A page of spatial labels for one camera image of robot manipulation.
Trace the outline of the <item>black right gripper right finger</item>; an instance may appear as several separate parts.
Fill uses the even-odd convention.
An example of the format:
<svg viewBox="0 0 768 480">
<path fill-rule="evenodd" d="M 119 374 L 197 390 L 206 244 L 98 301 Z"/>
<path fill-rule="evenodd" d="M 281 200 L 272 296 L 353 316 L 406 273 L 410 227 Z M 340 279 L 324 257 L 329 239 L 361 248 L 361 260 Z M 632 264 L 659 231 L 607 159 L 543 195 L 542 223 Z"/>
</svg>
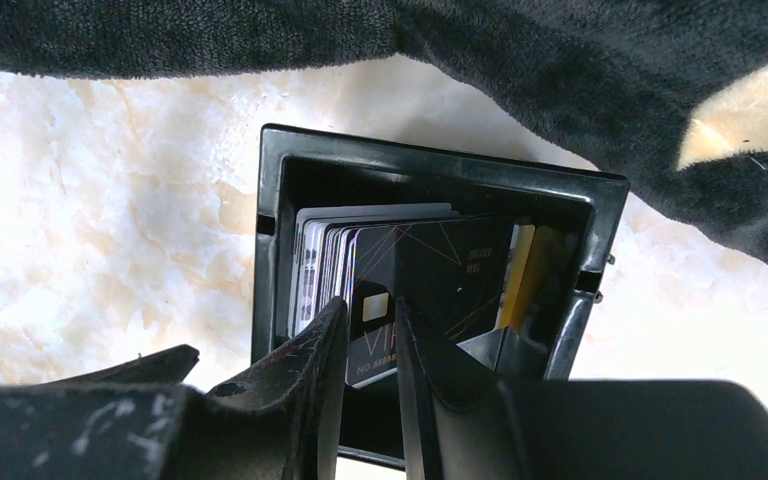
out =
<svg viewBox="0 0 768 480">
<path fill-rule="evenodd" d="M 768 411 L 725 381 L 502 377 L 395 307 L 411 479 L 768 479 Z"/>
</svg>

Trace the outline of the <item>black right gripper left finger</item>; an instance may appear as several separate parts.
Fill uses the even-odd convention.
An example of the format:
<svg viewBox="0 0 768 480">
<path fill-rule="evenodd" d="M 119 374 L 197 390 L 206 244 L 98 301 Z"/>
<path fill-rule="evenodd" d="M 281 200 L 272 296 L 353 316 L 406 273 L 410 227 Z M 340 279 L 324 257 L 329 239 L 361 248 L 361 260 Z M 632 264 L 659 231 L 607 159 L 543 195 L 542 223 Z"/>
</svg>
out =
<svg viewBox="0 0 768 480">
<path fill-rule="evenodd" d="M 183 381 L 0 386 L 0 479 L 331 479 L 347 347 L 336 298 L 208 392 Z"/>
</svg>

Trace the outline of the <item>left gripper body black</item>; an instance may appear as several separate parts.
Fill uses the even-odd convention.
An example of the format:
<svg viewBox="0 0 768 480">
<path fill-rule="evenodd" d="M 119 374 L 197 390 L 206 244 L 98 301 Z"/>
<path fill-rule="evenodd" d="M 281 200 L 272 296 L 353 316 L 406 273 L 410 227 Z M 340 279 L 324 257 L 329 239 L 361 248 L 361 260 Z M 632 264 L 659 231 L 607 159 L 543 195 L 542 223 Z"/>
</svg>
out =
<svg viewBox="0 0 768 480">
<path fill-rule="evenodd" d="M 189 375 L 199 362 L 199 354 L 200 352 L 196 348 L 181 344 L 106 369 L 45 382 L 45 385 L 178 384 Z"/>
</svg>

